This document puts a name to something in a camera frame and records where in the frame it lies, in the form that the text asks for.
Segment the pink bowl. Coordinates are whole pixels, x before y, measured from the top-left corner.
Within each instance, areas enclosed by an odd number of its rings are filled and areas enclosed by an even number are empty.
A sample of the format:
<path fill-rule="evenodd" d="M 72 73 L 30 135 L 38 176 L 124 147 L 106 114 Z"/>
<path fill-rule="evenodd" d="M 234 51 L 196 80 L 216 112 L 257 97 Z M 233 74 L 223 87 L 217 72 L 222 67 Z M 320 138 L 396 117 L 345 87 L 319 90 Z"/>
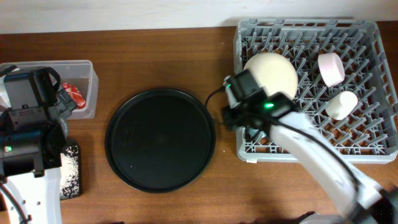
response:
<path fill-rule="evenodd" d="M 345 79 L 343 62 L 336 53 L 320 54 L 318 56 L 318 67 L 327 87 L 340 84 Z"/>

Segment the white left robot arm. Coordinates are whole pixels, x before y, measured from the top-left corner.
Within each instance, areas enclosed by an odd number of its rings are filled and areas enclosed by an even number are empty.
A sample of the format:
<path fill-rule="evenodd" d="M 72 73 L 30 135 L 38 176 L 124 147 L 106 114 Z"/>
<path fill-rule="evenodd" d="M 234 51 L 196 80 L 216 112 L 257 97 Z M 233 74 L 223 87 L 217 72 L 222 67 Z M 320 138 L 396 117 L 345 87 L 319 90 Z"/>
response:
<path fill-rule="evenodd" d="M 61 152 L 77 108 L 51 67 L 1 70 L 1 195 L 11 223 L 61 223 Z"/>

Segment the pile of rice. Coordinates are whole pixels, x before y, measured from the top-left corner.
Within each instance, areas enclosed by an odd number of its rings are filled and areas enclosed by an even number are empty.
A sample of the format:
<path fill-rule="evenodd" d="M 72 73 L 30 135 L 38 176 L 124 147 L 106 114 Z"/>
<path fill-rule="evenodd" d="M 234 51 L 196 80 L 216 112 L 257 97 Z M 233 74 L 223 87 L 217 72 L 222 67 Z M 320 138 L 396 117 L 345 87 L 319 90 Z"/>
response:
<path fill-rule="evenodd" d="M 76 197 L 79 193 L 78 163 L 72 156 L 61 154 L 60 199 Z"/>

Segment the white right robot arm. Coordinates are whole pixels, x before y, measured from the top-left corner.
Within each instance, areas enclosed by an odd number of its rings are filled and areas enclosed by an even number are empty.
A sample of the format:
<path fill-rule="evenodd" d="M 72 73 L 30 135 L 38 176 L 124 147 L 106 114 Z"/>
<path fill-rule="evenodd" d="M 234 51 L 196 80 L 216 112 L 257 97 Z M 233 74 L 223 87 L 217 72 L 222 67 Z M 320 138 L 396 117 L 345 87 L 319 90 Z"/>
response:
<path fill-rule="evenodd" d="M 237 101 L 222 109 L 225 126 L 263 131 L 288 149 L 338 210 L 336 215 L 308 212 L 295 223 L 397 223 L 397 189 L 384 190 L 345 160 L 285 94 L 267 95 L 249 70 L 226 77 L 223 88 Z"/>

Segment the red candy wrapper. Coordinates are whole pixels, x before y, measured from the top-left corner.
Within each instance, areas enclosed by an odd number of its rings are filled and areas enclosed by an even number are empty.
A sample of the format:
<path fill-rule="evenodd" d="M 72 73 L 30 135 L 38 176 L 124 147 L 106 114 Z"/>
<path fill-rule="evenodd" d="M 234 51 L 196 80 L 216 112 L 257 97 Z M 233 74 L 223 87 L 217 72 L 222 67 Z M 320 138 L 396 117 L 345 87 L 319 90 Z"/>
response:
<path fill-rule="evenodd" d="M 78 109 L 83 109 L 86 106 L 86 101 L 81 94 L 80 90 L 75 86 L 69 83 L 63 83 L 62 87 L 65 91 L 70 95 L 70 97 L 74 100 Z"/>

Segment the beige round plate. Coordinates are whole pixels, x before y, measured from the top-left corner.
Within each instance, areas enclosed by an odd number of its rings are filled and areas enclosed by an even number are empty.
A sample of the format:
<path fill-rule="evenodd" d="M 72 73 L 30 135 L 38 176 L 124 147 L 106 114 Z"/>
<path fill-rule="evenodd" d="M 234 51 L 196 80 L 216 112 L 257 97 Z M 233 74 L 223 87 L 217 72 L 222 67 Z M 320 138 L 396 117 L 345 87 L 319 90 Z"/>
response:
<path fill-rule="evenodd" d="M 284 56 L 276 53 L 259 53 L 244 66 L 249 70 L 267 96 L 278 92 L 293 100 L 298 90 L 298 75 L 294 66 Z"/>

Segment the light blue plastic cup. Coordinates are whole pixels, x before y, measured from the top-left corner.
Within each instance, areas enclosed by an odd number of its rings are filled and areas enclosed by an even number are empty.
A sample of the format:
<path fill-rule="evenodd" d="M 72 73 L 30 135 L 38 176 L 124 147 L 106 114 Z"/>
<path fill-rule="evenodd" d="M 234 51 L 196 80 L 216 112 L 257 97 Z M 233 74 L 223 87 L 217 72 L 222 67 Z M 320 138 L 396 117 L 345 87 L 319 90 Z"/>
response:
<path fill-rule="evenodd" d="M 258 130 L 258 129 L 248 129 L 248 135 L 249 135 L 249 140 L 250 141 L 259 141 L 262 138 L 266 137 L 266 134 L 264 131 Z"/>

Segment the white plastic cup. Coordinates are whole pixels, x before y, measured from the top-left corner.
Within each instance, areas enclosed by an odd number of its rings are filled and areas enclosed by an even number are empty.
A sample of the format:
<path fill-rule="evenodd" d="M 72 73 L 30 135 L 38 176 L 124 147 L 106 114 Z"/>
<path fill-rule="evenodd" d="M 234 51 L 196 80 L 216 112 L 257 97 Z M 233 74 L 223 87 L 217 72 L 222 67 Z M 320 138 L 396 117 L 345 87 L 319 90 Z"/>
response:
<path fill-rule="evenodd" d="M 351 91 L 342 91 L 333 97 L 325 111 L 329 117 L 342 120 L 347 117 L 358 104 L 358 97 Z"/>

